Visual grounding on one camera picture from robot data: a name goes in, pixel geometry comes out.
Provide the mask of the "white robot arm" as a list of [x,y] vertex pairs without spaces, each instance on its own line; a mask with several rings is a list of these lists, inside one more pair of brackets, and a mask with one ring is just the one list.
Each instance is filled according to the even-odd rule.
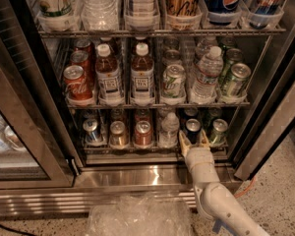
[[199,215],[209,220],[221,220],[236,236],[270,236],[221,183],[208,143],[192,145],[183,131],[179,132],[179,143],[192,176]]

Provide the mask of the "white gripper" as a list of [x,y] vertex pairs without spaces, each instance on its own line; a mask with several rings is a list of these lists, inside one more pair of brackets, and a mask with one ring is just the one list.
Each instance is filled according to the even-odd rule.
[[192,147],[190,140],[183,131],[179,131],[181,154],[192,175],[193,184],[204,188],[209,183],[218,183],[219,177],[215,170],[213,155],[209,149],[209,140],[204,129],[200,131],[200,147]]

